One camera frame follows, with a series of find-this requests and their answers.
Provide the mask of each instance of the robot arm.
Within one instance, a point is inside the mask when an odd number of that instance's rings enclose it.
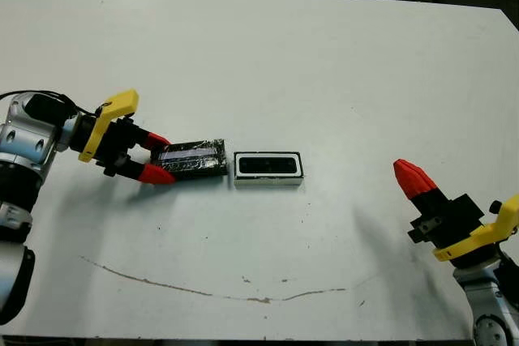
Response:
[[[6,123],[0,125],[0,324],[24,306],[35,263],[24,242],[32,227],[32,207],[56,152],[79,152],[80,160],[96,160],[109,176],[152,184],[175,181],[164,169],[134,162],[127,154],[136,144],[149,150],[169,144],[133,124],[130,116],[137,101],[137,93],[130,90],[89,113],[56,92],[24,91],[12,99]]]
[[[478,206],[463,194],[449,200],[418,166],[405,160],[394,164],[407,198],[422,215],[413,220],[414,243],[431,241],[440,261],[456,268],[474,317],[478,346],[519,346],[519,267],[500,249],[500,242],[517,231],[519,195],[504,204],[494,202],[495,223],[483,225]]]

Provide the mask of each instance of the rectangular box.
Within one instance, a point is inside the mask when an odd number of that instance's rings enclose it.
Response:
[[[168,145],[154,150],[151,162],[178,180],[227,174],[223,139]]]
[[[298,152],[235,152],[234,184],[292,185],[303,179]]]

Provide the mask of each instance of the brown stain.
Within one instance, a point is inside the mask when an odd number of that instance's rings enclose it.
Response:
[[[269,297],[264,297],[263,299],[260,299],[258,297],[248,297],[247,301],[255,301],[256,303],[270,304],[272,299]]]
[[[281,301],[289,301],[293,299],[297,299],[298,297],[308,296],[308,295],[317,295],[320,293],[328,293],[328,292],[344,292],[346,288],[331,288],[331,289],[321,289],[320,291],[308,291],[304,293],[298,293],[297,295],[293,295],[291,297],[285,297],[281,299]]]
[[[214,293],[208,293],[208,292],[199,291],[199,290],[191,289],[191,288],[179,287],[177,285],[172,285],[172,284],[158,283],[156,281],[151,281],[151,280],[148,280],[148,279],[145,279],[145,278],[131,276],[131,275],[128,275],[126,273],[122,273],[120,271],[116,271],[116,270],[114,270],[114,269],[112,269],[110,267],[106,267],[105,265],[101,265],[100,263],[96,263],[95,261],[92,261],[91,259],[86,258],[83,255],[80,255],[80,258],[83,259],[85,262],[92,264],[94,267],[99,267],[100,269],[102,269],[104,271],[107,271],[109,273],[112,273],[112,274],[114,274],[116,276],[122,277],[122,278],[127,279],[127,280],[139,281],[140,283],[144,283],[144,284],[148,284],[148,285],[154,285],[154,286],[157,286],[157,287],[175,289],[175,290],[180,291],[180,292],[194,293],[195,295],[201,295],[201,296],[206,296],[206,297],[216,297],[216,298],[226,299],[226,300],[251,301],[251,302],[261,303],[261,304],[270,304],[272,301],[291,301],[291,300],[294,300],[294,299],[299,299],[300,297],[305,297],[305,296],[310,296],[310,295],[316,295],[316,294],[321,294],[321,293],[346,292],[348,290],[347,288],[319,289],[319,290],[315,290],[315,291],[308,291],[308,292],[304,292],[304,293],[298,293],[297,295],[293,295],[293,296],[289,296],[289,297],[283,297],[283,298],[274,298],[274,297],[264,297],[264,298],[260,298],[260,297],[236,297],[236,296],[229,296],[229,295],[216,295]],[[372,279],[375,276],[377,276],[377,275],[369,277],[368,279],[364,280],[363,282],[355,285],[354,288],[358,287],[361,284],[364,284],[365,282],[367,282],[368,280]]]
[[[91,263],[92,265],[94,265],[96,267],[99,267],[105,271],[109,271],[110,273],[113,273],[114,275],[124,277],[125,279],[139,281],[141,283],[150,284],[150,285],[156,285],[157,287],[177,289],[178,291],[195,293],[197,295],[202,295],[202,296],[214,296],[212,293],[197,291],[196,289],[177,287],[176,285],[157,283],[155,281],[150,281],[148,279],[141,279],[139,277],[130,276],[130,275],[127,275],[126,273],[121,273],[120,271],[115,271],[114,269],[110,269],[109,267],[106,267],[105,265],[101,265],[100,263],[96,263],[95,261],[92,261],[91,259],[88,259],[88,258],[84,257],[83,255],[80,255],[80,258],[83,259],[84,261],[86,261],[87,263]]]

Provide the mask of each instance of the red fingertip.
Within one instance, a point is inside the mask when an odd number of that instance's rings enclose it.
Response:
[[[395,176],[408,199],[438,188],[434,181],[418,166],[406,160],[396,160],[393,163]]]
[[[145,149],[152,150],[155,147],[162,147],[169,145],[169,141],[161,137],[160,135],[157,135],[155,133],[149,133],[148,137],[146,138],[146,141],[144,142],[144,145],[142,145]]]
[[[137,179],[148,184],[173,184],[177,181],[175,176],[160,166],[144,164],[143,172]]]

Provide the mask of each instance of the white table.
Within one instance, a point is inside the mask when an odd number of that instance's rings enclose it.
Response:
[[[2,333],[470,337],[452,266],[407,237],[418,212],[392,162],[484,210],[517,191],[519,34],[500,11],[0,0],[0,43],[3,91],[53,89],[95,108],[136,88],[142,127],[173,142],[225,138],[229,160],[299,151],[306,173],[295,190],[237,190],[232,176],[165,189],[61,154],[33,210],[28,300]],[[519,259],[519,239],[504,248]]]

